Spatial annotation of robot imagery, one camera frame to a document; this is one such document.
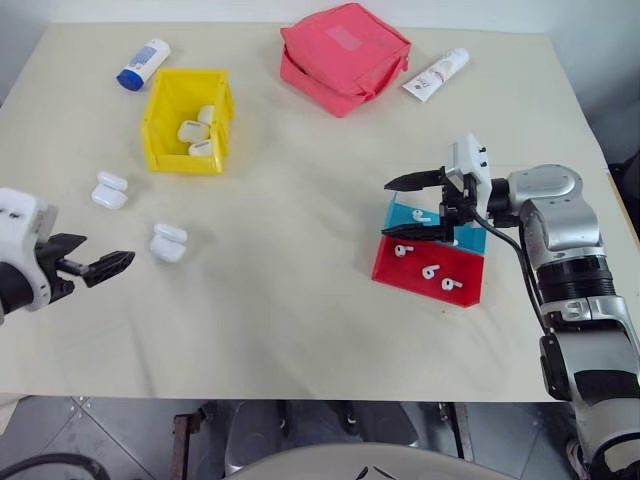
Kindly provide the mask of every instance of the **tube cap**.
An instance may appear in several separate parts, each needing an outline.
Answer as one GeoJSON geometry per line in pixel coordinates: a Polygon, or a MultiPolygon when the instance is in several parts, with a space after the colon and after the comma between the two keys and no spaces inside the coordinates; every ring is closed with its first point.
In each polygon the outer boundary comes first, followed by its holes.
{"type": "Polygon", "coordinates": [[[133,90],[134,92],[140,90],[142,85],[144,85],[144,80],[142,80],[140,75],[127,69],[122,70],[116,77],[116,80],[118,80],[118,83],[124,88],[133,90]]]}

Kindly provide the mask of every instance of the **yellow plastic box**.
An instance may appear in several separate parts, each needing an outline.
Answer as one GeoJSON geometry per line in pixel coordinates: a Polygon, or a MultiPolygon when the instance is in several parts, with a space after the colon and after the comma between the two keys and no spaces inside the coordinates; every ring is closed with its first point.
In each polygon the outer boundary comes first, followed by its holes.
{"type": "Polygon", "coordinates": [[[229,153],[229,123],[233,99],[227,70],[161,68],[142,121],[142,142],[149,170],[177,173],[222,173],[229,153]],[[211,140],[213,156],[188,154],[189,144],[178,140],[184,120],[197,120],[200,107],[214,105],[211,140]]]}

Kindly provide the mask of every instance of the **white wall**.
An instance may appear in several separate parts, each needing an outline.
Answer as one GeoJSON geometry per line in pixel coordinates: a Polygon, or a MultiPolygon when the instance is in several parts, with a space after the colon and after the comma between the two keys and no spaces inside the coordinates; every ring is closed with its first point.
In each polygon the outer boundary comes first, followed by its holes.
{"type": "MultiPolygon", "coordinates": [[[[344,2],[0,0],[0,100],[8,93],[46,22],[294,22],[340,3],[344,2]]],[[[361,0],[361,3],[399,27],[547,32],[592,124],[615,116],[617,110],[627,109],[640,97],[640,0],[361,0]]],[[[621,139],[626,139],[623,141],[634,141],[631,131],[616,130],[614,134],[620,134],[621,139]]],[[[638,148],[637,140],[629,148],[632,147],[638,148]]]]}

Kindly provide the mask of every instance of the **pink bag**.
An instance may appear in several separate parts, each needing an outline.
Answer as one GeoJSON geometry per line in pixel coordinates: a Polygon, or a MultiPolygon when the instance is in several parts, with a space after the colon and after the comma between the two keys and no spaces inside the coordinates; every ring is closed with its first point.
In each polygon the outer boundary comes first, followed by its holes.
{"type": "Polygon", "coordinates": [[[357,3],[315,13],[280,32],[282,79],[337,117],[375,98],[409,66],[411,43],[357,3]]]}

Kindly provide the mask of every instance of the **white table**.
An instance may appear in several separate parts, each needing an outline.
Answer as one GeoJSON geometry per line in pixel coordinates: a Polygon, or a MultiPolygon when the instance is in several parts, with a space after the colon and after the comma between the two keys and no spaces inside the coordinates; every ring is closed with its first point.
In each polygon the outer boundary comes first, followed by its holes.
{"type": "Polygon", "coordinates": [[[389,179],[437,168],[466,131],[494,176],[540,163],[580,172],[618,292],[640,319],[640,259],[600,149],[542,35],[403,30],[409,72],[345,119],[279,79],[267,24],[53,25],[0,110],[2,184],[60,208],[56,232],[116,249],[124,274],[0,328],[0,391],[207,398],[548,400],[540,331],[513,252],[489,240],[482,303],[461,309],[375,283],[389,179]],[[146,169],[149,98],[114,80],[149,38],[168,67],[228,68],[237,116],[219,177],[146,169]],[[442,52],[472,61],[426,104],[400,85],[442,52]],[[89,201],[95,175],[130,181],[117,212],[89,201]],[[155,221],[188,230],[170,266],[147,250],[155,221]]]}

